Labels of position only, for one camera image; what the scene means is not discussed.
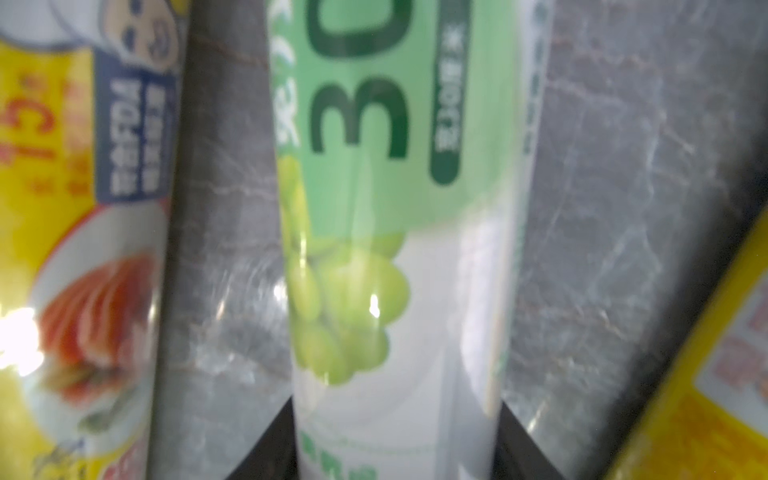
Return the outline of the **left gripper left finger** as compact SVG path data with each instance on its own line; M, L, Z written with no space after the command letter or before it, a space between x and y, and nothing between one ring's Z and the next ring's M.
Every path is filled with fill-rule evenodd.
M246 457L226 480L296 480L297 447L289 398Z

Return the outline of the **yellow wrap roll far left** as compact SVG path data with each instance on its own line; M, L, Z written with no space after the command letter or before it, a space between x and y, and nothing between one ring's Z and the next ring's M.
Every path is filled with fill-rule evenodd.
M767 476L767 215L707 302L609 479Z

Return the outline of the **yellow red plastic wrap roll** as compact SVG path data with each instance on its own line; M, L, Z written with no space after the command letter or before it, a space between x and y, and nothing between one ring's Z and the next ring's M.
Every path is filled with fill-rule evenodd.
M1 475L142 479L187 1L1 5Z

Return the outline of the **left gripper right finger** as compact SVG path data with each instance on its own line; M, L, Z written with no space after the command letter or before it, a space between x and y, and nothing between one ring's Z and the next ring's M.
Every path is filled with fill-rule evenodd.
M503 402L491 478L493 480L564 480Z

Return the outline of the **white green roll far left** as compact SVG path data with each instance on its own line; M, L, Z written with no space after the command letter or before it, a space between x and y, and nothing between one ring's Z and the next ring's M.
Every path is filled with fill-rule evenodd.
M303 479L491 475L549 1L270 1Z

